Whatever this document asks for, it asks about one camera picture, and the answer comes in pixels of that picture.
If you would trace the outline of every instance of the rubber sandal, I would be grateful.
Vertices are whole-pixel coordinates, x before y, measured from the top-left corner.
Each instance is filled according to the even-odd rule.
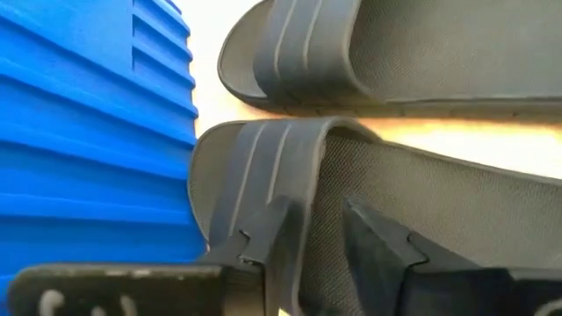
[[[278,1],[299,9],[258,4],[219,60],[221,81],[255,107],[360,117],[562,113],[562,4]]]
[[[227,167],[220,166],[225,156]],[[351,119],[214,127],[198,143],[190,177],[194,214],[209,227],[211,249],[268,197],[301,206],[301,224],[292,226],[301,246],[283,278],[290,314],[364,313],[344,251],[349,196],[479,266],[562,263],[562,181],[386,142]]]

